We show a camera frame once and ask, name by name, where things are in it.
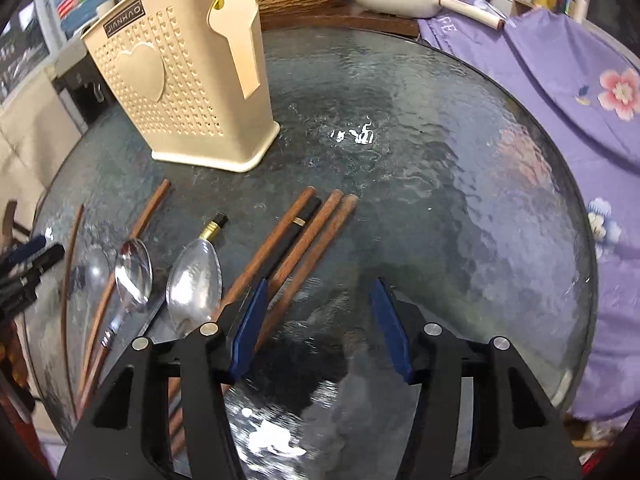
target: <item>blue gripper pad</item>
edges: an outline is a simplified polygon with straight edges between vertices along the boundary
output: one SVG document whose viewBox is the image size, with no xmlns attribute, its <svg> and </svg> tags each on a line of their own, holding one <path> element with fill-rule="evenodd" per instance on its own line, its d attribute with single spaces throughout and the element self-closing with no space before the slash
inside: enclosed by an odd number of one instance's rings
<svg viewBox="0 0 640 480">
<path fill-rule="evenodd" d="M 247 372 L 254 358 L 255 342 L 269 306 L 268 290 L 267 280 L 261 280 L 231 345 L 229 373 L 236 381 Z"/>
<path fill-rule="evenodd" d="M 411 366 L 409 337 L 402 328 L 390 293 L 382 280 L 377 279 L 373 283 L 370 300 L 378 325 L 385 335 L 391 362 L 404 381 L 411 383 L 414 378 L 414 369 Z"/>
<path fill-rule="evenodd" d="M 14 249 L 7 257 L 7 262 L 11 265 L 21 264 L 43 250 L 45 245 L 47 245 L 47 239 L 43 235 L 34 236 L 27 243 Z"/>
</svg>

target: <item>metal screw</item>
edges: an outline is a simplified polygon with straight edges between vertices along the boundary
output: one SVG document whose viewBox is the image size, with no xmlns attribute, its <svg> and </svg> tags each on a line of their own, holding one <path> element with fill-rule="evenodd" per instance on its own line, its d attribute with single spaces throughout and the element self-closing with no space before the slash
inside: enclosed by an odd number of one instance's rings
<svg viewBox="0 0 640 480">
<path fill-rule="evenodd" d="M 144 350 L 149 346 L 149 339 L 147 339 L 146 337 L 137 337 L 133 340 L 131 346 L 133 346 L 134 350 Z"/>
<path fill-rule="evenodd" d="M 509 343 L 509 340 L 507 338 L 500 336 L 494 339 L 494 346 L 498 350 L 508 350 L 511 346 L 511 343 Z"/>
<path fill-rule="evenodd" d="M 442 334 L 442 327 L 437 323 L 427 323 L 424 326 L 424 333 L 427 335 L 440 335 Z"/>
<path fill-rule="evenodd" d="M 200 333 L 202 335 L 214 335 L 218 331 L 218 326 L 215 323 L 205 323 L 200 327 Z"/>
</svg>

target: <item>pan handle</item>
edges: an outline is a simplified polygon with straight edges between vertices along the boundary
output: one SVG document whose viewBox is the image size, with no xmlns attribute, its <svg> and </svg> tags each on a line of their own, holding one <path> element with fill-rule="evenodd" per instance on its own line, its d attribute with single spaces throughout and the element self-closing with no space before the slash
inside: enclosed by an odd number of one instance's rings
<svg viewBox="0 0 640 480">
<path fill-rule="evenodd" d="M 504 28 L 504 20 L 498 16 L 494 16 L 486 10 L 479 9 L 473 5 L 466 4 L 459 0 L 433 0 L 433 3 L 444 7 L 445 9 L 454 10 L 459 14 L 470 17 L 476 22 L 484 23 L 494 30 L 502 30 Z"/>
</svg>

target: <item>flower pattern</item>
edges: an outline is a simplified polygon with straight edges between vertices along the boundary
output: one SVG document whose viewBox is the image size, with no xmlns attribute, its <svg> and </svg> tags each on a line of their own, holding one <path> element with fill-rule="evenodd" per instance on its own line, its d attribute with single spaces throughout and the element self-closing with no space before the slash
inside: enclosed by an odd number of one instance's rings
<svg viewBox="0 0 640 480">
<path fill-rule="evenodd" d="M 605 110 L 615 110 L 623 121 L 640 114 L 640 75 L 632 68 L 620 75 L 615 70 L 605 70 L 600 75 L 600 85 L 605 89 L 598 101 Z"/>
<path fill-rule="evenodd" d="M 583 106 L 589 106 L 591 104 L 591 101 L 589 101 L 589 98 L 587 97 L 588 93 L 589 85 L 583 85 L 580 87 L 580 89 L 578 90 L 578 95 L 575 97 L 575 100 L 578 101 L 578 104 L 581 104 Z"/>
<path fill-rule="evenodd" d="M 611 219 L 611 204 L 601 197 L 589 202 L 587 212 L 599 258 L 607 247 L 618 243 L 622 229 Z"/>
</svg>

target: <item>pink flower print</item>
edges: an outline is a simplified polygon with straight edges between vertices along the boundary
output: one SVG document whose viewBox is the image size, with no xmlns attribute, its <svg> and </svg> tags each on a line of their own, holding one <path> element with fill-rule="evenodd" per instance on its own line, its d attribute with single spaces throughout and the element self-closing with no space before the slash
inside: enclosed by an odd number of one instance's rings
<svg viewBox="0 0 640 480">
<path fill-rule="evenodd" d="M 632 68 L 622 75 L 615 70 L 605 70 L 600 76 L 604 89 L 598 95 L 598 101 L 605 110 L 615 110 L 623 121 L 634 118 L 634 112 L 640 114 L 640 75 Z"/>
</svg>

